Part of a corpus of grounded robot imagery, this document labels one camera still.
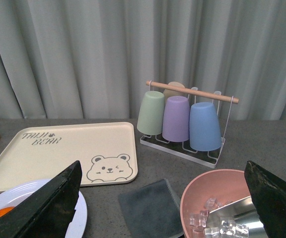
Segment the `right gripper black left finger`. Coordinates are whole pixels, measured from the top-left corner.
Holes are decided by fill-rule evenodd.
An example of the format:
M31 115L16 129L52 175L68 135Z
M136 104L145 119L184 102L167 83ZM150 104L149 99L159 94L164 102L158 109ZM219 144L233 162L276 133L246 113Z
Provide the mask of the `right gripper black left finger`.
M75 161L0 217L0 238L63 238L75 215L82 169Z

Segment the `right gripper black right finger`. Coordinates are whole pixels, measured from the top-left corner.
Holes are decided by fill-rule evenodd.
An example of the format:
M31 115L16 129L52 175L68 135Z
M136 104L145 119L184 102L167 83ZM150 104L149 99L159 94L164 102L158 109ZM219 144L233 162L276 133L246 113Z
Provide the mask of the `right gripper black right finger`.
M286 238L286 181L248 161L244 171L252 202L270 238Z

